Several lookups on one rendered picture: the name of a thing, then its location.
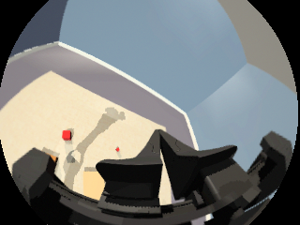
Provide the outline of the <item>red cube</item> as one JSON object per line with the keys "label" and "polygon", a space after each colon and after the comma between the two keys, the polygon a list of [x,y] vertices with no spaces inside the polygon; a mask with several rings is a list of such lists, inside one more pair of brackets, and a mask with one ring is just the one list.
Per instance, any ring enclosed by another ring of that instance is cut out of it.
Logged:
{"label": "red cube", "polygon": [[64,140],[71,140],[71,131],[63,131],[63,136],[61,136],[61,138],[63,138]]}

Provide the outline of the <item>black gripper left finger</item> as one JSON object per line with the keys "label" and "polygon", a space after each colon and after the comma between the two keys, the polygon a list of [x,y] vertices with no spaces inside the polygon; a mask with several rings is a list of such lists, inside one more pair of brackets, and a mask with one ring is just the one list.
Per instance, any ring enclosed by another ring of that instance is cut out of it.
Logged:
{"label": "black gripper left finger", "polygon": [[113,180],[120,183],[153,183],[155,198],[161,187],[162,160],[160,134],[155,128],[147,145],[136,157],[104,158],[97,163],[97,171],[104,181]]}

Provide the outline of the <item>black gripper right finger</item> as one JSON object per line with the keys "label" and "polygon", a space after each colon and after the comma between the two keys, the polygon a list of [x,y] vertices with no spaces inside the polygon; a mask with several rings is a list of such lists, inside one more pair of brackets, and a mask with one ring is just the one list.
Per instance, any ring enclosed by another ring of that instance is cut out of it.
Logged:
{"label": "black gripper right finger", "polygon": [[215,149],[195,150],[180,140],[174,139],[168,132],[158,128],[160,149],[165,169],[172,184],[173,199],[183,200],[188,185],[192,184],[196,173],[206,166],[235,157],[236,145],[226,145]]}

